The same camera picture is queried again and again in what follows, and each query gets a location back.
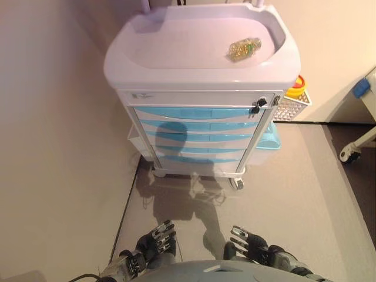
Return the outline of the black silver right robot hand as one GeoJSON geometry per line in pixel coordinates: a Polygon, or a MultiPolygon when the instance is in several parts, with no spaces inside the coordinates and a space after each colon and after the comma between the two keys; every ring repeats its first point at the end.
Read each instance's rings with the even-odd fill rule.
{"type": "Polygon", "coordinates": [[[248,261],[267,264],[268,244],[265,239],[239,226],[233,226],[230,233],[233,236],[224,246],[224,260],[235,259],[240,254],[248,261]]]}

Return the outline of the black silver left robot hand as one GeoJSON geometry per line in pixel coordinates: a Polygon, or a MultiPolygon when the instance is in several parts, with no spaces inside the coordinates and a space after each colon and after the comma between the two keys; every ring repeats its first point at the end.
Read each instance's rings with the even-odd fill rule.
{"type": "Polygon", "coordinates": [[[135,249],[142,253],[146,262],[160,257],[162,254],[170,254],[176,257],[176,231],[174,223],[166,220],[143,235],[136,243],[135,249]]]}

